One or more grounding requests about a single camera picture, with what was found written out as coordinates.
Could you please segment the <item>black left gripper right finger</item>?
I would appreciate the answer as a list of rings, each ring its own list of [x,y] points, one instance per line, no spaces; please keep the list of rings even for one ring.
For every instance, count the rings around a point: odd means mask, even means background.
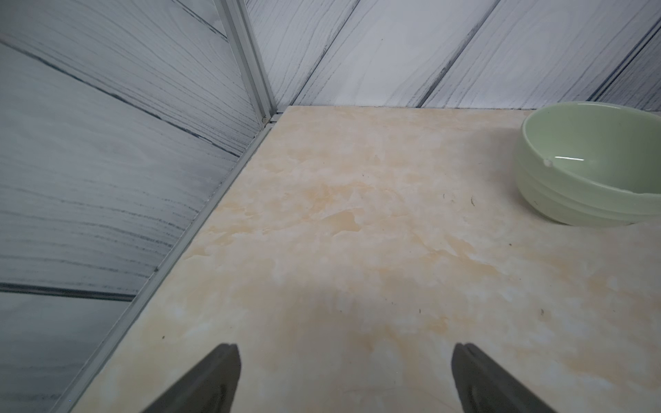
[[[454,346],[451,370],[464,412],[555,412],[473,343]]]

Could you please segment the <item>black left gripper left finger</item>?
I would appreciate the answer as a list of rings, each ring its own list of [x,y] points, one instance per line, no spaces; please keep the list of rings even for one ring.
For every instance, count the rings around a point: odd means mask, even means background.
[[[143,412],[229,412],[240,373],[237,344],[220,344]]]

